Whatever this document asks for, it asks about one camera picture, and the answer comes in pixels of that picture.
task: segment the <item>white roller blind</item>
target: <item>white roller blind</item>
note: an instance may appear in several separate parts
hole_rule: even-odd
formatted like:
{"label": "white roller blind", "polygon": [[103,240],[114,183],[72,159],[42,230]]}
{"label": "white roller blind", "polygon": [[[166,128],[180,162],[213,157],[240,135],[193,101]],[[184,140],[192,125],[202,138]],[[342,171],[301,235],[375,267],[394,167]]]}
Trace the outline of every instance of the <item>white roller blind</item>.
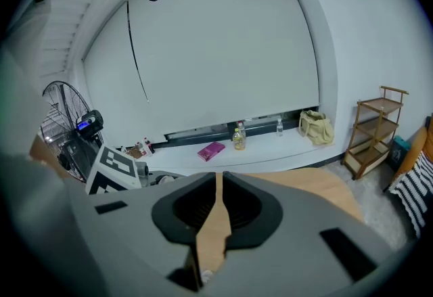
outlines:
{"label": "white roller blind", "polygon": [[145,136],[165,138],[155,129],[135,67],[124,4],[104,26],[84,61],[89,95],[104,118],[104,135],[114,147],[130,146]]}
{"label": "white roller blind", "polygon": [[130,0],[137,63],[162,133],[319,103],[297,0]]}

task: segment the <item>blue display screen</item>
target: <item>blue display screen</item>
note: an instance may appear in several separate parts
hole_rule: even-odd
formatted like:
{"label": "blue display screen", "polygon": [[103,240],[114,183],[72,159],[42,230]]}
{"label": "blue display screen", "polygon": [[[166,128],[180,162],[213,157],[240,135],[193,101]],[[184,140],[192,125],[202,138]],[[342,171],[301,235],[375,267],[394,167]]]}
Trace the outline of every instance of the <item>blue display screen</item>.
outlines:
{"label": "blue display screen", "polygon": [[78,124],[78,129],[83,130],[85,127],[89,126],[90,124],[87,121],[82,121]]}

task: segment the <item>yellow bottle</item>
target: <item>yellow bottle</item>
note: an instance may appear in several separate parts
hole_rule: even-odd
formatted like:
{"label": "yellow bottle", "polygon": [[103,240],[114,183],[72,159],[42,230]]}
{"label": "yellow bottle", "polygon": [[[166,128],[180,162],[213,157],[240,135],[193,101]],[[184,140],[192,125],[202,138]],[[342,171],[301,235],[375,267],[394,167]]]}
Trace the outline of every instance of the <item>yellow bottle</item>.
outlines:
{"label": "yellow bottle", "polygon": [[245,139],[244,136],[239,132],[239,129],[235,129],[235,133],[233,134],[233,144],[235,145],[236,150],[245,149]]}

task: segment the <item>pink book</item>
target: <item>pink book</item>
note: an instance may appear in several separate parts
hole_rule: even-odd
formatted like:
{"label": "pink book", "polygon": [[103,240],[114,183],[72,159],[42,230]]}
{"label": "pink book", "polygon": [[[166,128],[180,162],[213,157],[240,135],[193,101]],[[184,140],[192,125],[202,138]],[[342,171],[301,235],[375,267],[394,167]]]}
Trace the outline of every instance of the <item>pink book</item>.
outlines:
{"label": "pink book", "polygon": [[200,150],[197,154],[204,161],[209,161],[215,155],[217,155],[221,150],[225,148],[225,145],[219,142],[214,142],[209,144],[207,147]]}

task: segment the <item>orange chair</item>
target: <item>orange chair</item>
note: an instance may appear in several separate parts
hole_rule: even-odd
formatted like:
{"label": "orange chair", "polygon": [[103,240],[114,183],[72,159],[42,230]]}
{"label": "orange chair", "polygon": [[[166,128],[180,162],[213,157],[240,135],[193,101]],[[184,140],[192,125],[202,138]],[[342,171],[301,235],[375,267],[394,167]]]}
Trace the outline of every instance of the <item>orange chair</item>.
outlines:
{"label": "orange chair", "polygon": [[412,169],[421,151],[429,157],[430,161],[433,161],[433,120],[431,120],[431,117],[427,117],[426,125],[419,129],[411,149],[394,175],[392,182],[401,174],[405,174]]}

